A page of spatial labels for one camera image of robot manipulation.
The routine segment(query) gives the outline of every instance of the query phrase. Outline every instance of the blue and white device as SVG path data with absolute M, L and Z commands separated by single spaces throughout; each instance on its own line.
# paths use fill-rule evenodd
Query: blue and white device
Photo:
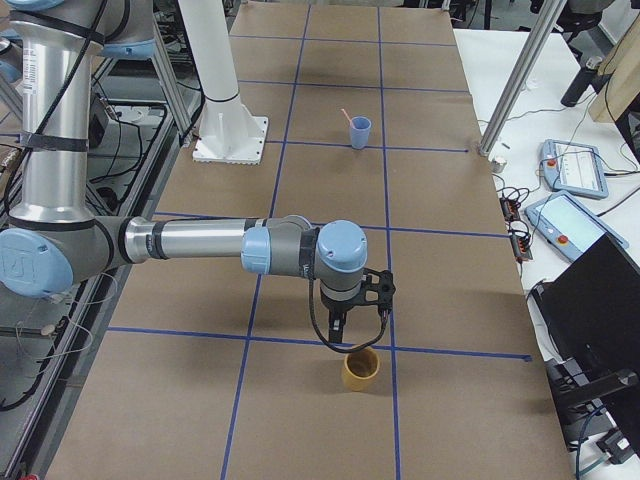
M 600 152 L 593 145 L 545 140 L 540 164 L 553 191 L 598 199 L 609 196 Z
M 623 248 L 629 243 L 568 192 L 557 192 L 525 209 L 534 229 L 569 260 L 582 255 L 605 233 Z

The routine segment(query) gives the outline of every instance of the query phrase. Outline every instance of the plastic cup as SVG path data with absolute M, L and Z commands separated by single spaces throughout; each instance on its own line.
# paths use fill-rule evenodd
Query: plastic cup
M 342 383 L 349 390 L 361 392 L 369 387 L 380 370 L 380 357 L 371 347 L 345 355 Z
M 371 120 L 367 117 L 353 117 L 349 125 L 351 146 L 356 150 L 362 150 L 367 146 L 369 133 L 371 133 Z

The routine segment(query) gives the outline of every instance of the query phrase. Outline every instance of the black cylinder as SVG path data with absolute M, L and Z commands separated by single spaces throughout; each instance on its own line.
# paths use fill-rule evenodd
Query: black cylinder
M 602 63 L 601 57 L 591 57 L 587 60 L 587 64 L 582 67 L 575 76 L 571 85 L 569 85 L 569 88 L 562 97 L 562 100 L 560 100 L 560 103 L 565 107 L 575 107 L 582 94 L 598 73 L 600 63 Z

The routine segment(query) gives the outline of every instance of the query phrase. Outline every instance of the chair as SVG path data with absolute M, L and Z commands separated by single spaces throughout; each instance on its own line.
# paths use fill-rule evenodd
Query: chair
M 570 44 L 580 32 L 591 30 L 597 27 L 602 20 L 602 11 L 611 5 L 614 0 L 569 0 L 560 13 L 556 24 L 563 33 L 570 33 L 567 43 Z M 531 0 L 530 10 L 539 13 L 544 0 Z M 582 52 L 571 47 L 571 51 L 578 60 L 582 57 Z

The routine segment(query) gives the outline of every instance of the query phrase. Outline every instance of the yellow cup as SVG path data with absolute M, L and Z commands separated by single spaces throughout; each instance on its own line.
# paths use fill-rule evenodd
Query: yellow cup
M 349 390 L 361 392 L 373 383 L 380 370 L 380 357 L 371 347 L 345 355 L 342 383 Z

